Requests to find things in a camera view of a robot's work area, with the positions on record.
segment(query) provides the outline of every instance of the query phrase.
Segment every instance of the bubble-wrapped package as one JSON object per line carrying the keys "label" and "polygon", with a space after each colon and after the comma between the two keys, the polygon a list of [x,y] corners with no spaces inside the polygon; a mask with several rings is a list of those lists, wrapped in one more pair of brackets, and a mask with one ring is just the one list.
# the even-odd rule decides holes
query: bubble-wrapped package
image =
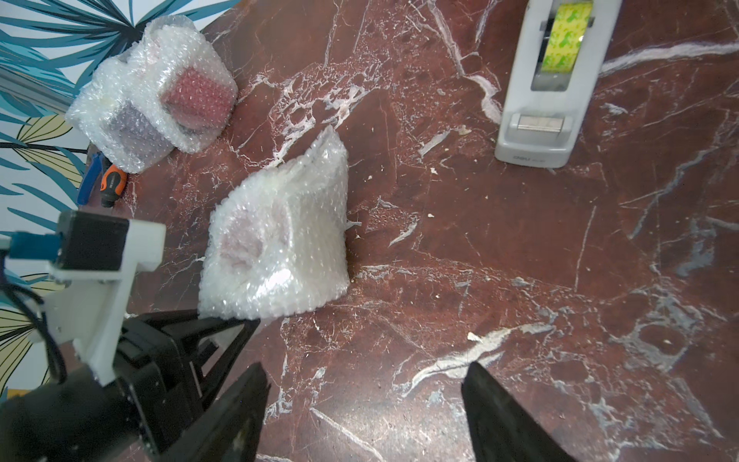
{"label": "bubble-wrapped package", "polygon": [[166,157],[174,146],[132,106],[129,95],[134,80],[125,57],[114,56],[98,66],[67,110],[66,119],[118,168],[139,173]]}
{"label": "bubble-wrapped package", "polygon": [[223,131],[236,103],[236,82],[213,46],[185,16],[150,22],[129,63],[132,102],[184,152],[199,152]]}
{"label": "bubble-wrapped package", "polygon": [[347,150],[329,126],[302,156],[234,189],[211,215],[201,316],[289,316],[345,294],[347,182]]}

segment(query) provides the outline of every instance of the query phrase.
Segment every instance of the marble tabletop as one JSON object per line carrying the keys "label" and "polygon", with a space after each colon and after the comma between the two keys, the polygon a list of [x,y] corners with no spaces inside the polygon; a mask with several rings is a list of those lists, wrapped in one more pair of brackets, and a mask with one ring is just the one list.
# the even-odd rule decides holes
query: marble tabletop
{"label": "marble tabletop", "polygon": [[115,206],[167,225],[129,310],[195,308],[214,206],[329,123],[361,222],[348,294],[229,379],[273,385],[258,460],[472,461],[474,359],[578,460],[739,459],[737,3],[625,1],[557,170],[493,155],[525,6],[252,0],[206,29],[238,105]]}

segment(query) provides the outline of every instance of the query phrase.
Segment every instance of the tape roll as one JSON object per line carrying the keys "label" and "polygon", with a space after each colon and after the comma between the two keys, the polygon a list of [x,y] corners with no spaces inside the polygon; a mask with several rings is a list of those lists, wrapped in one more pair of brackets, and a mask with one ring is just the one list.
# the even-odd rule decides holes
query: tape roll
{"label": "tape roll", "polygon": [[554,16],[547,50],[544,52],[542,72],[572,72],[592,11],[591,1],[564,3],[559,6]]}

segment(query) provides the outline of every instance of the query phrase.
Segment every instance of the red item inside bubble wrap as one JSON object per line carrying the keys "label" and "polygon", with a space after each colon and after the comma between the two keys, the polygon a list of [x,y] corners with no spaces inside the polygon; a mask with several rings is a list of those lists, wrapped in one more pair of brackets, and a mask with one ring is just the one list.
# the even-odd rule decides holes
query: red item inside bubble wrap
{"label": "red item inside bubble wrap", "polygon": [[234,107],[234,95],[226,86],[192,67],[160,98],[173,119],[191,130],[223,126]]}

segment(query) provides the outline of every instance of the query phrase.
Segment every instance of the screwdriver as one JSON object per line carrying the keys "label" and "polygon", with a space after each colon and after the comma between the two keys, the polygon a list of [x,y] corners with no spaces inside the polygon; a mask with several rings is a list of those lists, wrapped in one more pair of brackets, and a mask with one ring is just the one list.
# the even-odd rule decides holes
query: screwdriver
{"label": "screwdriver", "polygon": [[112,207],[123,194],[129,176],[123,170],[114,166],[107,158],[106,161],[106,163],[110,163],[110,167],[105,171],[103,179],[100,181],[101,205]]}

